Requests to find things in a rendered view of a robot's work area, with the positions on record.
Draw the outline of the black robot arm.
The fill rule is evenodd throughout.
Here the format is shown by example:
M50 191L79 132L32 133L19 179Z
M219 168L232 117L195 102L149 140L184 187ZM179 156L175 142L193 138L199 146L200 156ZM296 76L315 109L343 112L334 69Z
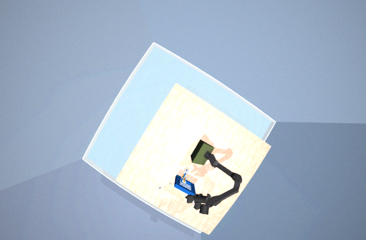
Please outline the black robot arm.
M239 187L242 183L242 176L238 173L234 173L230 171L225 166L221 165L215 158L214 154L211 154L209 151L206 151L206 153L203 155L207 160L209 160L210 164L214 168L219 168L221 171L223 171L225 174L230 176L233 181L234 185L233 188L226 191L225 193L221 195L216 195L211 197L209 193L207 193L207 196L202 195L200 198L200 202L194 201L194 209L199 210L200 214L209 215L209 208L213 206L217 206L220 202L225 200L226 198L233 196L239 192Z

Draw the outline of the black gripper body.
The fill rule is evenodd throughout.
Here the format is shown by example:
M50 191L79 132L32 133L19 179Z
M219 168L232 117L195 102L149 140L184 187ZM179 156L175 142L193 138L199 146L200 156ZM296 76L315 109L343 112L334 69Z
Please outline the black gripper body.
M188 204L192 203L193 201L195 202L198 202L199 204L201 203L200 199L201 199L201 196L203 196L203 194L199 193L197 195L187 195L187 198L186 198L186 202Z

